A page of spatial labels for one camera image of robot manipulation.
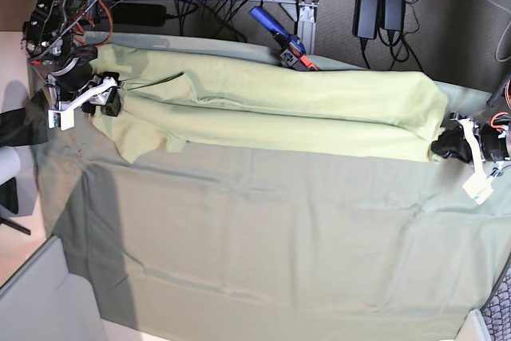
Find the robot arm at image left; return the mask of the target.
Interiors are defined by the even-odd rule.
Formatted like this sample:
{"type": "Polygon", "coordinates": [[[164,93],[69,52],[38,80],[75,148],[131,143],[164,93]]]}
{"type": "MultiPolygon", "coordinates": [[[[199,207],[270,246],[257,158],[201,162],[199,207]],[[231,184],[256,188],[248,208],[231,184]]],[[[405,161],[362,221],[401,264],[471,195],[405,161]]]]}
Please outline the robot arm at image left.
{"type": "Polygon", "coordinates": [[[435,162],[479,155],[477,123],[448,114],[420,72],[303,70],[237,57],[76,43],[99,0],[39,0],[23,27],[30,62],[49,64],[50,128],[82,109],[128,162],[186,143],[435,162]],[[442,128],[450,117],[451,129],[442,128]]]}

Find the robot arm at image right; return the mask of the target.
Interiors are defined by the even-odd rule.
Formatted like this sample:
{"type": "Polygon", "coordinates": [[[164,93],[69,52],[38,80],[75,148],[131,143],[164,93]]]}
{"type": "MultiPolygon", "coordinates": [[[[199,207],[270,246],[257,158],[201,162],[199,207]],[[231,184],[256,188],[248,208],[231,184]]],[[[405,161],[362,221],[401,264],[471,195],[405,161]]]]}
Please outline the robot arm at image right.
{"type": "Polygon", "coordinates": [[[497,107],[500,100],[505,102],[506,110],[495,112],[486,122],[459,113],[450,114],[450,120],[466,131],[463,141],[469,143],[470,138],[476,141],[475,149],[471,150],[474,168],[476,161],[494,164],[510,162],[510,72],[491,93],[486,106],[490,109],[497,107]]]}

